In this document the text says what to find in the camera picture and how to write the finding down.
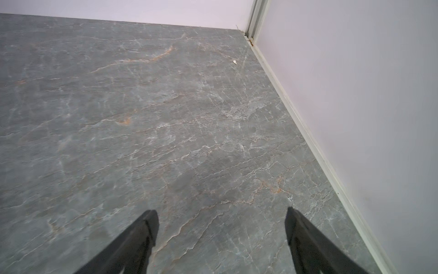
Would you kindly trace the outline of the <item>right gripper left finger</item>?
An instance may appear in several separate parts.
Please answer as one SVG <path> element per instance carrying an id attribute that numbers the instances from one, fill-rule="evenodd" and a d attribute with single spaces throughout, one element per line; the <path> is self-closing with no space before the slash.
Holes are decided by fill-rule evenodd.
<path id="1" fill-rule="evenodd" d="M 157 211 L 147 210 L 78 274 L 145 274 L 159 231 Z"/>

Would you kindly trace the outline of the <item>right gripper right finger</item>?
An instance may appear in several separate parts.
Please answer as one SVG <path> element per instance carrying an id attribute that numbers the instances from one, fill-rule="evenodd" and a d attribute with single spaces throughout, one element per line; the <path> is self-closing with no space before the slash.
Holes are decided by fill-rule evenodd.
<path id="1" fill-rule="evenodd" d="M 367 274 L 301 212 L 287 208 L 287 244 L 298 274 Z"/>

